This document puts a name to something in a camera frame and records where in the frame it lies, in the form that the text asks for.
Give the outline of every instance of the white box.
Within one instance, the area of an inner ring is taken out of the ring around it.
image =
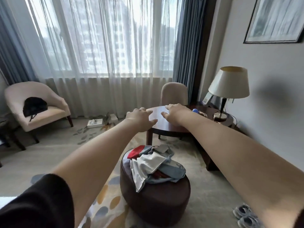
[[[89,120],[87,127],[88,128],[94,128],[94,127],[100,127],[103,126],[102,119],[93,119]]]
[[[117,124],[118,123],[118,118],[116,117],[115,114],[110,114],[110,117],[111,117],[111,119],[109,121],[109,124],[111,124],[111,123]]]

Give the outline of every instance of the black sleeve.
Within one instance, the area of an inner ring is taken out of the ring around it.
[[[74,204],[69,186],[47,174],[0,209],[0,227],[74,228]]]

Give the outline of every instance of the sheer curtain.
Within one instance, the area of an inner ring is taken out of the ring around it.
[[[25,0],[48,66],[37,76],[74,117],[159,105],[172,81],[181,1]]]

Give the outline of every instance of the brown leather ottoman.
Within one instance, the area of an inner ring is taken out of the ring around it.
[[[120,189],[126,202],[145,222],[155,226],[173,226],[182,217],[189,201],[191,188],[187,176],[177,183],[146,183],[137,193],[127,151],[120,164]]]

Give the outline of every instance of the pair of sneakers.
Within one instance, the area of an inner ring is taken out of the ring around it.
[[[246,204],[235,208],[233,214],[238,219],[237,224],[240,228],[264,228],[263,223]]]

